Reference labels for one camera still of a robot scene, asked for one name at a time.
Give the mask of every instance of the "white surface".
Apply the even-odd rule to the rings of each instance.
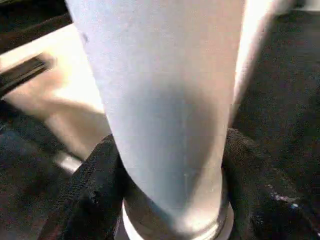
[[[54,58],[53,69],[16,88],[5,100],[45,121],[70,151],[86,158],[110,129],[75,26],[0,55],[0,72],[42,53]]]
[[[319,0],[308,0],[307,5],[302,9],[303,11],[318,12],[320,11]]]
[[[70,175],[74,174],[82,164],[81,161],[64,152],[58,153],[54,158],[54,162]]]

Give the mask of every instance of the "white pipe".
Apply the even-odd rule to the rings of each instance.
[[[134,182],[130,221],[148,239],[216,236],[243,1],[67,3]]]
[[[129,239],[131,239],[131,240],[144,240],[139,235],[139,233],[137,232],[137,230],[135,229],[135,227],[133,226],[133,224],[129,220],[129,217],[127,215],[126,208],[124,205],[122,206],[122,209],[123,209],[123,211],[122,211],[123,225],[124,225],[125,231],[129,237]],[[227,240],[231,234],[233,224],[234,224],[234,211],[231,208],[231,205],[229,205],[224,226],[223,226],[221,232],[219,233],[219,235],[215,238],[215,240]]]

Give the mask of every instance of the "black fabric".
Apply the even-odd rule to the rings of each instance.
[[[48,154],[55,155],[59,151],[69,152],[67,147],[42,121],[0,100],[0,132],[7,130],[13,131],[28,143],[39,147]]]
[[[126,176],[116,145],[109,136],[73,174],[39,239],[113,239]]]
[[[20,120],[27,132],[40,134],[38,128],[33,129],[33,124],[24,121],[26,118]],[[23,138],[11,124],[0,121],[1,240],[37,239],[57,195],[70,177],[54,164],[53,157],[52,152]]]
[[[223,156],[234,211],[232,240],[317,240],[320,219],[266,149],[229,129]]]
[[[320,14],[271,24],[233,127],[266,148],[320,211]]]

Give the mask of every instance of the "black mesh fabric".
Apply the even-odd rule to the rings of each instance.
[[[108,136],[72,175],[38,239],[113,239],[125,178],[114,140]]]
[[[224,148],[232,240],[316,240],[319,219],[278,159],[251,138],[230,128]]]

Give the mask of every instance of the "metal rod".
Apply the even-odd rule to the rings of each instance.
[[[212,238],[244,1],[67,0],[132,178],[145,239]]]
[[[0,73],[0,98],[37,75],[49,70],[50,67],[51,63],[37,56]]]

